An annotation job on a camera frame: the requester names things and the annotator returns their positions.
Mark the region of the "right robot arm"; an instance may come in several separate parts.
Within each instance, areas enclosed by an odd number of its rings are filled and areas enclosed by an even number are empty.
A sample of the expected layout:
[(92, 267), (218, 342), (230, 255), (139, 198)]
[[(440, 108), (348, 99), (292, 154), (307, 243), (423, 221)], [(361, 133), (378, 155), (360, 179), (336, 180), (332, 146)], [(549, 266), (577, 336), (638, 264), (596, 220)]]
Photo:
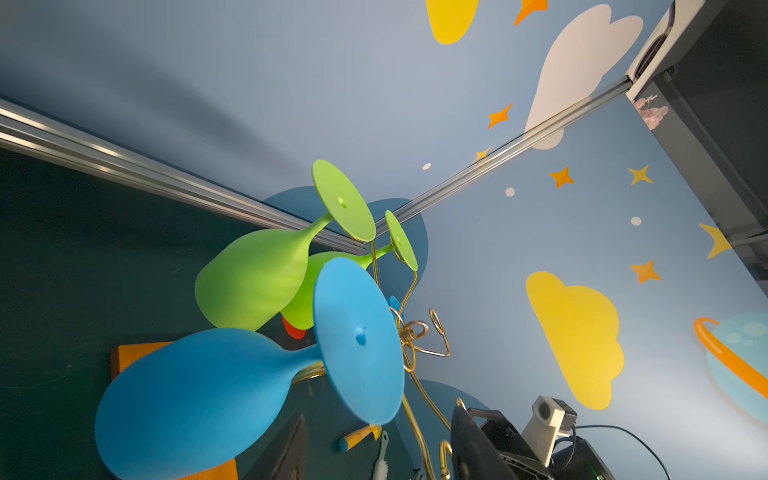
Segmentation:
[(454, 456), (460, 479), (612, 479), (613, 473), (584, 438), (569, 434), (555, 441), (567, 447), (546, 466), (522, 434), (497, 410), (468, 408), (474, 424), (469, 444)]

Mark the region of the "red wine glass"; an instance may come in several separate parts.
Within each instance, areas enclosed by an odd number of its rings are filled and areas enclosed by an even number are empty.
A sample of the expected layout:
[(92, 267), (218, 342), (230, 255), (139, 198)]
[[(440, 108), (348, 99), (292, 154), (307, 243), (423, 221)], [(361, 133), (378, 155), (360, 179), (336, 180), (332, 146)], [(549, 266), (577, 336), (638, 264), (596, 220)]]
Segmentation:
[(286, 333), (295, 340), (302, 340), (306, 337), (307, 331), (299, 329), (293, 326), (285, 317), (282, 318), (282, 323)]

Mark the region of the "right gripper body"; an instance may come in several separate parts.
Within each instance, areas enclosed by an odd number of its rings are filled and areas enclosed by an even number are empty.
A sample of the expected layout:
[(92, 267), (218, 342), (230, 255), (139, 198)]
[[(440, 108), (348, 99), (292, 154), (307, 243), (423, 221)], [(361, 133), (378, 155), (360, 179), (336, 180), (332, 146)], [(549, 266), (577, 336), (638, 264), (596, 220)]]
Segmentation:
[(469, 408), (469, 415), (475, 421), (482, 420), (479, 426), (487, 436), (502, 460), (518, 476), (518, 479), (553, 479), (548, 467), (536, 458), (520, 432), (498, 410)]

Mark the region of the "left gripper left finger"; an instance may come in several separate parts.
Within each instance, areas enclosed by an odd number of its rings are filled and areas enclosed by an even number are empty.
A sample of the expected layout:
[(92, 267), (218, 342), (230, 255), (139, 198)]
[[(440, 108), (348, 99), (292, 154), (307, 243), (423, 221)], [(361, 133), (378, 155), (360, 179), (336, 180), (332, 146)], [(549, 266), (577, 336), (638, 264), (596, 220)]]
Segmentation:
[(308, 431), (305, 417), (296, 413), (244, 475), (245, 480), (301, 480), (306, 478)]

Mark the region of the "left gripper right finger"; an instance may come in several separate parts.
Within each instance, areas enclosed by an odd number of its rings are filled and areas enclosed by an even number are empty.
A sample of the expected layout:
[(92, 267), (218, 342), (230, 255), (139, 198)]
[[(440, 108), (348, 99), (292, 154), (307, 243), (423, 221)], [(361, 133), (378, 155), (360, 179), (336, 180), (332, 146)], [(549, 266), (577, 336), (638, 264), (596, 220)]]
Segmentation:
[(453, 410), (450, 444), (456, 479), (518, 480), (464, 407)]

